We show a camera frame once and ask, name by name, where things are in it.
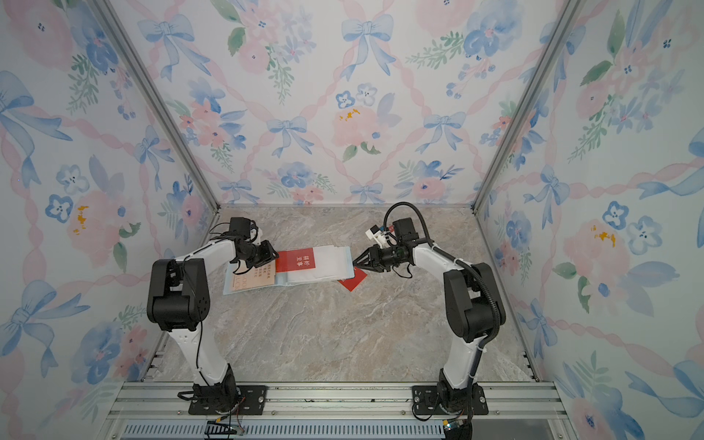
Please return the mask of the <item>red money card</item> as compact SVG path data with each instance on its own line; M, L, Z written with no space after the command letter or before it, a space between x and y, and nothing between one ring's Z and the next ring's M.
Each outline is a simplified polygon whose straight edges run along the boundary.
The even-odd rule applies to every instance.
M346 280L339 280L338 282L349 292L353 292L357 287L359 287L364 280L368 277L368 274L357 267L354 268L353 277Z

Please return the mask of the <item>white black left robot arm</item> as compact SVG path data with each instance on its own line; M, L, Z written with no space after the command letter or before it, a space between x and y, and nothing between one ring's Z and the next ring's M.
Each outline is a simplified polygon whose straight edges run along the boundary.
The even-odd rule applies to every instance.
M194 373L194 399L219 400L230 406L239 401L234 372L206 322L211 308L208 275L225 264L248 272L278 258L271 242L260 239L255 221L233 217L226 231L199 249L153 263L147 317L169 334L185 356Z

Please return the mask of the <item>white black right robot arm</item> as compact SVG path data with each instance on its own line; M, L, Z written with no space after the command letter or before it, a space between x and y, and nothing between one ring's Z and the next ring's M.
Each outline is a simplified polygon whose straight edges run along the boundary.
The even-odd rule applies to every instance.
M410 218L394 223L393 231L366 231L373 242L353 260L366 272L393 272L403 264L436 277L442 284L445 318L454 335L447 362L439 373L437 390L445 404L471 392L486 346L505 324L506 313L491 267L470 264L422 238Z

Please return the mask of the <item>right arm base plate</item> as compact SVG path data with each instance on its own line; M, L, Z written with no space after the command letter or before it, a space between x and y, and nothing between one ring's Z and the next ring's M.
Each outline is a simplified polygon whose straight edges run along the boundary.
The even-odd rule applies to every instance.
M445 385L412 386L412 412L430 415L488 415L490 410L483 388L474 383L462 390L450 390Z

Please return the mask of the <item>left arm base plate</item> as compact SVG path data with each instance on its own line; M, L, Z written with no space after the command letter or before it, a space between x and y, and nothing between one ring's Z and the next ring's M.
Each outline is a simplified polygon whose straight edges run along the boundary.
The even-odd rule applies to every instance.
M238 385L234 392L196 392L190 399L190 415L262 415L269 388Z

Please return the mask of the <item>pink good luck card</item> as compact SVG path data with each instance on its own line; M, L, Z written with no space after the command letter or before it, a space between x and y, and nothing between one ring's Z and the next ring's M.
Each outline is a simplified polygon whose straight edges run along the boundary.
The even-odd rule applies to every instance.
M235 271L230 282L230 292L240 293L253 289L271 287L276 280L276 263L270 262L259 268Z

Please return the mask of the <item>red card gold text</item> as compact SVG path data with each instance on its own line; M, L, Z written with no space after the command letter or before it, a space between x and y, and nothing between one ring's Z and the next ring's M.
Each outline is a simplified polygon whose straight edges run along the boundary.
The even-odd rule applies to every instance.
M277 273L307 271L316 267L315 251L312 247L281 251L280 258L275 261Z

